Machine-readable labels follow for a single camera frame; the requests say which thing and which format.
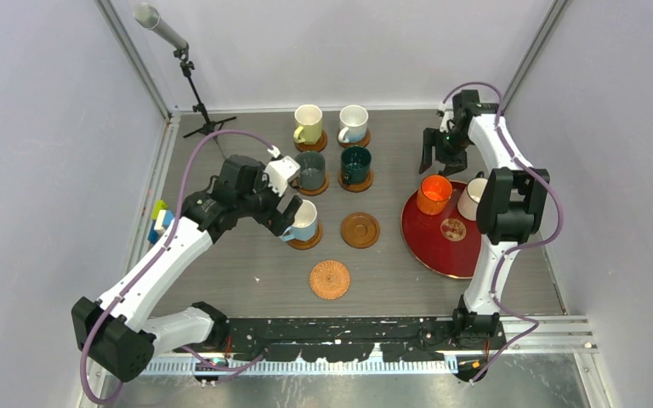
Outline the orange mug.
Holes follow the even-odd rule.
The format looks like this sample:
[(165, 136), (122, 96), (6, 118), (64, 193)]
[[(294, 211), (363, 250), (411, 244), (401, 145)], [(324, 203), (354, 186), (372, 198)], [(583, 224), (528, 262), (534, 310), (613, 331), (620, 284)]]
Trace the orange mug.
[(437, 215), (445, 210), (452, 192), (450, 180), (439, 174), (429, 175), (422, 180), (417, 191), (417, 209), (426, 215)]

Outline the dark grey mug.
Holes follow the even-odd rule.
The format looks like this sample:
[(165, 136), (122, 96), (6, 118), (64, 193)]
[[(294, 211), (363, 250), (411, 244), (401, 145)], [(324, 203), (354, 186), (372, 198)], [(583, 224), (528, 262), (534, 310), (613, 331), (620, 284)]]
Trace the dark grey mug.
[(296, 161), (301, 166), (297, 180), (298, 186), (306, 190), (319, 189), (325, 180), (326, 160), (320, 152), (305, 151), (297, 155)]

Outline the cream mug black rim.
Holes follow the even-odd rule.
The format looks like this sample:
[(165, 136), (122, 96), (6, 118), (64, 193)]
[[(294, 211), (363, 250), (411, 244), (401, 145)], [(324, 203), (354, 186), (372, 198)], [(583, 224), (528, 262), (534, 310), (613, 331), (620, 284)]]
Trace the cream mug black rim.
[(457, 202), (457, 210), (463, 218), (469, 221), (477, 219), (477, 210), (487, 182), (487, 178), (477, 177), (466, 184)]

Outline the woven rattan coaster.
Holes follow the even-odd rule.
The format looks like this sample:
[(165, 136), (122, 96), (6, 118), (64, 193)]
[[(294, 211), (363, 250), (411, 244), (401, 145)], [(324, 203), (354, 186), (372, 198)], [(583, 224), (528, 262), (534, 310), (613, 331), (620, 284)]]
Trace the woven rattan coaster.
[(319, 298), (334, 300), (348, 290), (351, 277), (347, 267), (335, 260), (319, 262), (309, 273), (309, 287)]

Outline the dark green mug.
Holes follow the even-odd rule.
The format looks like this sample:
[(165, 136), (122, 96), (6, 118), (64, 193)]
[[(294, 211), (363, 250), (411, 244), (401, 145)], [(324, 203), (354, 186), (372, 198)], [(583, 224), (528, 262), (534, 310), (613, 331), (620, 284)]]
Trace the dark green mug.
[(341, 180), (347, 184), (361, 184), (368, 178), (371, 168), (372, 154), (362, 146), (344, 149), (340, 156)]

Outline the white mug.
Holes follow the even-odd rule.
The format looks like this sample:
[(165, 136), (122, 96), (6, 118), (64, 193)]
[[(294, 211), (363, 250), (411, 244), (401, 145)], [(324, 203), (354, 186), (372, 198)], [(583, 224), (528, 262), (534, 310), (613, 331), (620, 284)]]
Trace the white mug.
[(348, 105), (339, 112), (338, 142), (351, 144), (366, 137), (369, 114), (361, 105)]

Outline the red round tray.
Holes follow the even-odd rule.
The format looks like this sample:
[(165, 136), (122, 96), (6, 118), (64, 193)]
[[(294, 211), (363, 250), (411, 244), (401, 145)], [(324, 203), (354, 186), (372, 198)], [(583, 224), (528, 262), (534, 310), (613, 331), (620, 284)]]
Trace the red round tray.
[(480, 254), (482, 234), (475, 221), (466, 219), (457, 202), (467, 184), (453, 180), (453, 193), (438, 215), (427, 215), (417, 208), (417, 193), (404, 205), (400, 229), (413, 256), (435, 273), (459, 280), (473, 277)]

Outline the pale yellow mug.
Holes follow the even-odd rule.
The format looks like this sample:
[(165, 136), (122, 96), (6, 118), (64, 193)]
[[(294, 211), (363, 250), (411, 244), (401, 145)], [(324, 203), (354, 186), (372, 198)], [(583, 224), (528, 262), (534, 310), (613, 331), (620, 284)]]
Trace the pale yellow mug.
[(296, 129), (293, 139), (297, 144), (315, 145), (322, 135), (322, 110), (316, 105), (300, 105), (294, 112)]

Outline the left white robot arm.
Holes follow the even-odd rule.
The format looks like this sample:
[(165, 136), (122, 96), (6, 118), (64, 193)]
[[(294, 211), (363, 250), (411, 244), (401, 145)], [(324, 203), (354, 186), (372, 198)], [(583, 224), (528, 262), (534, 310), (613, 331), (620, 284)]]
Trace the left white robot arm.
[(242, 218), (282, 237), (303, 201), (278, 206), (300, 172), (290, 156), (263, 164), (247, 156), (226, 159), (205, 190), (184, 198), (174, 221), (147, 254), (95, 301), (79, 299), (71, 310), (78, 348), (118, 380), (134, 380), (163, 353), (198, 344), (220, 350), (229, 336), (227, 317), (204, 303), (154, 318), (163, 295), (186, 268)]

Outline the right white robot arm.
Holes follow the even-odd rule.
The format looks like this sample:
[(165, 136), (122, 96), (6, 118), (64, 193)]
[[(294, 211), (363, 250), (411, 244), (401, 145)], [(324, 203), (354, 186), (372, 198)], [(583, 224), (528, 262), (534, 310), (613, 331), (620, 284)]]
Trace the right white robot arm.
[(530, 247), (529, 238), (540, 229), (549, 187), (548, 171), (524, 158), (508, 132), (503, 108), (481, 101), (479, 86), (466, 82), (442, 100), (439, 127), (423, 130), (419, 167), (424, 173), (441, 162), (442, 175), (459, 173), (467, 166), (467, 147), (474, 145), (490, 172), (476, 209), (482, 235), (477, 264), (452, 316), (451, 337), (463, 349), (497, 334), (498, 301), (516, 255)]

